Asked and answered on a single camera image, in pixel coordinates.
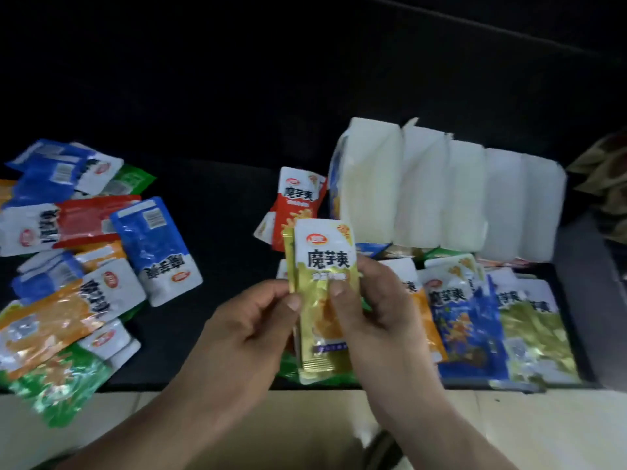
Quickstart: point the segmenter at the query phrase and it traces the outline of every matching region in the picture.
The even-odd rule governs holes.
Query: black wall
[[[616,7],[400,1],[3,2],[3,155],[47,137],[324,173],[362,116],[567,163],[627,123]]]

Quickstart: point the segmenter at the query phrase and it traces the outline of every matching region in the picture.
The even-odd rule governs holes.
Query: hand
[[[300,313],[285,280],[268,280],[220,305],[166,392],[209,413],[221,430],[265,397]]]
[[[357,268],[372,313],[364,313],[359,295],[344,281],[331,283],[330,299],[372,412],[394,432],[421,399],[445,403],[444,390],[420,313],[402,282],[392,269],[364,256],[358,256]]]

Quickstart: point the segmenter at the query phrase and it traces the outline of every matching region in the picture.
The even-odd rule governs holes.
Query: person's right hand
[[[350,361],[372,412],[390,431],[420,403],[446,402],[431,361],[420,312],[392,269],[364,256],[361,294],[372,307],[364,312],[359,295],[333,281],[329,295],[349,346]]]

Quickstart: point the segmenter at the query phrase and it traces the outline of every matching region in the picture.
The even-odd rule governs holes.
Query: black background
[[[78,140],[157,175],[144,197],[164,198],[205,278],[137,315],[143,349],[105,389],[163,387],[214,308],[275,274],[252,232],[278,169],[325,173],[351,117],[563,165],[627,123],[618,6],[396,1],[3,2],[3,158]],[[583,207],[569,196],[567,215]],[[18,262],[0,262],[7,300]]]

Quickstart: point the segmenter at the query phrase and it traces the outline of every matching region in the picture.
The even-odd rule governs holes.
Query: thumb
[[[331,281],[329,297],[344,335],[364,329],[367,322],[361,306],[361,298],[346,281]]]
[[[258,341],[269,348],[283,350],[290,333],[300,315],[302,298],[296,293],[283,297],[270,310],[270,316],[263,324]]]

